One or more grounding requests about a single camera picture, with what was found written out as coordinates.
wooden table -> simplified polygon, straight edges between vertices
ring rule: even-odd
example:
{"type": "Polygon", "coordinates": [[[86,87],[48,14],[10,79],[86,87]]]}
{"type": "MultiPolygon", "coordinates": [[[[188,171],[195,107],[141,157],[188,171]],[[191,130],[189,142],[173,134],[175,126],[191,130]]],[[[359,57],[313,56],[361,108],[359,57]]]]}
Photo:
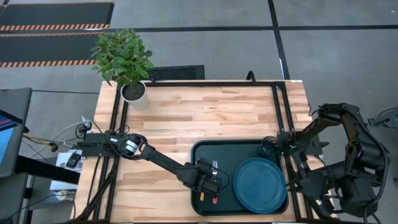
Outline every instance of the wooden table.
{"type": "MultiPolygon", "coordinates": [[[[290,109],[297,130],[308,125],[308,102],[302,82],[286,81],[290,109]]],[[[109,128],[116,85],[103,82],[94,120],[102,130],[109,128]]],[[[147,137],[149,144],[172,159],[190,161],[190,151],[197,141],[204,139],[262,139],[276,136],[279,131],[272,90],[269,86],[245,87],[148,87],[149,107],[136,111],[129,107],[126,124],[130,133],[147,137]]],[[[288,127],[282,94],[279,101],[288,127]]],[[[116,128],[119,128],[123,101],[120,101],[116,128]]],[[[88,158],[80,176],[76,193],[76,211],[86,207],[96,158],[88,158]]],[[[309,157],[312,169],[322,163],[309,157]]],[[[95,194],[100,171],[95,177],[95,194]]],[[[280,215],[241,215],[203,217],[197,214],[190,201],[190,190],[175,176],[147,161],[121,159],[113,200],[112,222],[292,222],[295,221],[292,199],[280,215]]],[[[101,203],[100,218],[104,217],[106,192],[101,203]]],[[[299,194],[302,217],[306,217],[299,194]]]]}

